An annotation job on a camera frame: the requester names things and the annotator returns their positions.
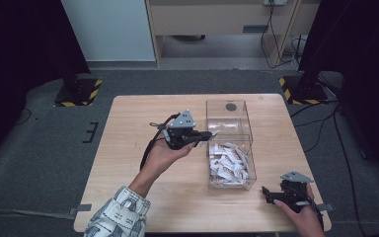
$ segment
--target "yellow and black tape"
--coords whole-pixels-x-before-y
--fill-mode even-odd
[[[67,99],[65,101],[54,102],[54,105],[56,107],[90,106],[94,102],[95,97],[97,96],[98,91],[100,90],[101,83],[103,83],[103,80],[95,80],[95,84],[92,85],[90,92],[87,92],[89,94],[87,100],[75,102]]]
[[[282,88],[282,91],[285,96],[285,100],[287,101],[288,105],[316,105],[321,103],[327,103],[328,100],[297,100],[292,97],[292,93],[290,92],[289,88],[286,85],[284,78],[279,78],[279,85]]]

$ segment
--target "gray carpet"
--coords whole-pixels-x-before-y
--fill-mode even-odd
[[[56,108],[53,100],[62,85],[52,81],[28,94],[28,103],[0,147],[0,209],[59,213],[68,216],[82,197],[113,98],[117,95],[278,93],[277,79],[289,71],[94,71],[103,84],[89,107]],[[323,119],[337,103],[310,108],[293,118],[294,124]],[[305,106],[287,108],[291,114]],[[90,122],[99,126],[92,143]],[[337,122],[351,165],[359,216],[367,235],[379,233],[379,164],[363,160],[344,117]],[[296,127],[303,149],[319,137],[320,122]],[[354,214],[348,169],[342,155],[334,120],[325,121],[317,146],[307,159],[325,201],[337,210],[330,213],[333,228],[327,236],[361,236]],[[81,236],[73,220],[39,216],[0,215],[0,236]],[[212,236],[273,236],[215,234]],[[296,236],[282,233],[280,236]]]

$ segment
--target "person's right hand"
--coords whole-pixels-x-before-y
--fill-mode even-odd
[[[309,184],[307,184],[307,195],[313,199],[313,193],[312,188]],[[297,232],[302,237],[324,237],[325,233],[322,230],[321,224],[319,223],[319,219],[313,210],[312,206],[306,205],[304,206],[300,213],[294,212],[288,205],[286,205],[284,202],[275,199],[273,201],[276,206],[279,207],[279,209],[284,212],[288,218],[291,220],[291,222],[294,224],[294,226],[297,229]]]

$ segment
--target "wooden table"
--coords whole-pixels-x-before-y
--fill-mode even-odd
[[[92,215],[139,171],[143,152],[156,132],[150,122],[163,122],[189,109],[197,130],[206,130],[207,100],[246,101],[253,134],[257,181],[249,191],[218,190],[208,185],[206,145],[197,146],[153,185],[147,198],[147,232],[284,232],[289,220],[260,192],[279,192],[279,176],[298,171],[312,177],[281,96],[275,94],[118,96],[101,139],[74,228],[83,232]],[[316,203],[322,199],[312,184]],[[324,213],[325,230],[332,226]]]

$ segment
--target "hazard tape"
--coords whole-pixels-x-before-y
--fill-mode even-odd
[[[285,79],[279,78],[279,85],[282,88],[282,91],[285,96],[285,100],[287,101],[288,105],[316,105],[316,104],[325,104],[328,101],[327,100],[294,100],[291,97],[290,90],[286,86]]]
[[[89,99],[87,101],[83,102],[59,102],[59,103],[54,103],[56,107],[75,107],[75,106],[90,106],[95,100],[95,97],[98,94],[98,91],[100,90],[101,83],[103,83],[103,80],[97,80],[95,82],[94,88],[92,89],[92,92],[89,96]]]

